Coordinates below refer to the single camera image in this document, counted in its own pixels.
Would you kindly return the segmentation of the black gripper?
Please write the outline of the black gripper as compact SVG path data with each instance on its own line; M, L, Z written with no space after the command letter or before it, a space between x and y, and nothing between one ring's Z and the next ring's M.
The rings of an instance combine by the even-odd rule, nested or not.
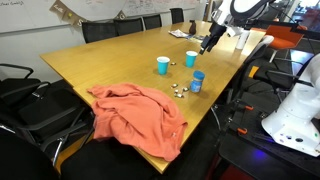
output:
M203 55L205 50L207 50L207 52L211 52L212 48L217 44L220 37L225 33L225 31L225 26L213 22L209 29L210 35L205 37L203 41L204 45L200 48L199 54Z

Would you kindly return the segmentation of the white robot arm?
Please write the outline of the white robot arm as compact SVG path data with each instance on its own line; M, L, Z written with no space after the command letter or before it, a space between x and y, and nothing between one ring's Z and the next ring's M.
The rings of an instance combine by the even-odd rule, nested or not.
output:
M199 53L210 52L226 33L229 37L241 35L250 22L266 13L272 0L223 0L212 15L209 34L201 43Z

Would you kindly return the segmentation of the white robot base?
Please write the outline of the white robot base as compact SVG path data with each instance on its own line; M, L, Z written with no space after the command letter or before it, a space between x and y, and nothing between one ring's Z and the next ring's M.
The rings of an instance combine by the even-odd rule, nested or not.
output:
M279 107L261 121L263 129L283 146L318 157L320 134L312 119L320 113L320 55L308 63Z

